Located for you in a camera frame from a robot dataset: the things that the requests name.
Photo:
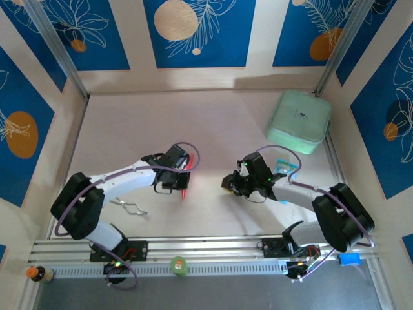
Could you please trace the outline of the aluminium mounting rail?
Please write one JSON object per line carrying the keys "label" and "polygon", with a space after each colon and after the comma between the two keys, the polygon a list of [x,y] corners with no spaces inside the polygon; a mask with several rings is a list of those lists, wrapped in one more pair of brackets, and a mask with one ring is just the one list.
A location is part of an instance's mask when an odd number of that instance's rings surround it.
{"label": "aluminium mounting rail", "polygon": [[[131,242],[148,242],[146,261],[165,263],[175,256],[188,262],[247,262],[261,261],[264,254],[258,244],[264,235],[256,236],[207,236],[171,238],[131,238]],[[87,263],[90,246],[86,240],[54,238],[36,240],[28,257],[29,263],[80,264]]]}

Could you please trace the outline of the blue snack packet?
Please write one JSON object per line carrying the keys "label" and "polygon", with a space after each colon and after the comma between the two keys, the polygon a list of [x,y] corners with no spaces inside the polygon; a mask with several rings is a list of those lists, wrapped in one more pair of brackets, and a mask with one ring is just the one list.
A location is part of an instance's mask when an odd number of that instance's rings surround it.
{"label": "blue snack packet", "polygon": [[288,161],[278,159],[274,169],[274,174],[285,174],[286,176],[290,176],[293,172],[298,170],[298,168],[298,165],[294,165]]}

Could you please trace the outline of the blue box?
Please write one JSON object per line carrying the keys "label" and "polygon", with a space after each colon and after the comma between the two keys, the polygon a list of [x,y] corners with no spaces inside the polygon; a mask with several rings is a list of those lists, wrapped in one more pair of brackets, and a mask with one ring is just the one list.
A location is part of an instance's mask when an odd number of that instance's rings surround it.
{"label": "blue box", "polygon": [[342,266],[361,265],[361,257],[358,253],[339,254],[338,262]]}

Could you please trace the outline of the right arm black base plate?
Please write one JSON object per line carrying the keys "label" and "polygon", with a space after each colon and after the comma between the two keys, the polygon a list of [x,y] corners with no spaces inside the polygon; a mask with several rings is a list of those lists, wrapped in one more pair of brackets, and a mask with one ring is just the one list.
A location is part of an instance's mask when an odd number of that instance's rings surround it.
{"label": "right arm black base plate", "polygon": [[265,258],[318,258],[321,256],[318,247],[313,245],[298,247],[284,238],[263,238],[258,247]]}

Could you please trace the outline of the aluminium frame post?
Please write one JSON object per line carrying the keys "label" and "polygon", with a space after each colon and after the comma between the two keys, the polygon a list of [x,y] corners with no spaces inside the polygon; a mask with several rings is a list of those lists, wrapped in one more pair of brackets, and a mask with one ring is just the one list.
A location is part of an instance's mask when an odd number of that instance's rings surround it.
{"label": "aluminium frame post", "polygon": [[81,81],[76,66],[60,40],[53,24],[50,22],[46,12],[43,10],[43,7],[37,0],[22,0],[22,3],[49,50],[59,63],[59,66],[62,68],[67,78],[72,82],[77,93],[86,103],[88,103],[90,94],[87,92]]}
{"label": "aluminium frame post", "polygon": [[339,40],[325,65],[325,69],[313,90],[315,97],[320,98],[326,90],[330,79],[336,73],[338,66],[341,64],[373,3],[374,0],[355,1],[354,10],[350,14]]}

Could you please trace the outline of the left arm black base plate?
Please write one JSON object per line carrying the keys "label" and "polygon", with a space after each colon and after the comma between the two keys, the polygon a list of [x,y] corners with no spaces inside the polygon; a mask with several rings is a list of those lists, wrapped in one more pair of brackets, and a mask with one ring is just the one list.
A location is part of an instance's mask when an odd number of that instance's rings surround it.
{"label": "left arm black base plate", "polygon": [[[111,254],[108,254],[94,243],[90,248],[89,260],[91,262],[109,262],[115,260]],[[111,252],[124,261],[144,262],[146,261],[148,252],[148,242],[146,240],[121,242],[121,244],[111,250]]]}

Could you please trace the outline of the pink square paper sheet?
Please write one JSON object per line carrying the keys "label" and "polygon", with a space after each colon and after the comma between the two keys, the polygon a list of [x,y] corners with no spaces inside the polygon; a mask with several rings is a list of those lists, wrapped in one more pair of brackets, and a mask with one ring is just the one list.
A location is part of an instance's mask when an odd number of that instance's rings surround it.
{"label": "pink square paper sheet", "polygon": [[[190,153],[190,157],[189,157],[188,163],[187,163],[187,165],[186,165],[185,168],[184,168],[185,171],[190,170],[190,169],[193,167],[193,165],[194,165],[194,160],[195,160],[195,154],[194,154],[194,153]],[[184,190],[181,191],[181,200],[182,200],[182,201],[185,201],[185,199],[186,199],[186,193],[187,193],[187,190],[186,190],[186,189],[184,189]]]}

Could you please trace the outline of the brown bottle orange cap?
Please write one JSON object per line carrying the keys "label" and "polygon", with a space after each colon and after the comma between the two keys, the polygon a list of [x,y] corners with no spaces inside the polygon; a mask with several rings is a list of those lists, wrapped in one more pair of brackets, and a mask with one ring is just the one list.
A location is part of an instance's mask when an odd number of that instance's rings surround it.
{"label": "brown bottle orange cap", "polygon": [[26,277],[33,282],[50,282],[54,279],[54,271],[43,266],[29,267]]}

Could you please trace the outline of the mint green zip pouch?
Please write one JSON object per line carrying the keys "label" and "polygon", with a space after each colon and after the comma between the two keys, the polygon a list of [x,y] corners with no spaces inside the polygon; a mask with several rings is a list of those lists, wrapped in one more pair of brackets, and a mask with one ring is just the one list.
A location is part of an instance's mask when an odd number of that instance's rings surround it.
{"label": "mint green zip pouch", "polygon": [[324,99],[297,90],[280,96],[268,121],[268,141],[301,154],[312,154],[325,139],[332,106]]}

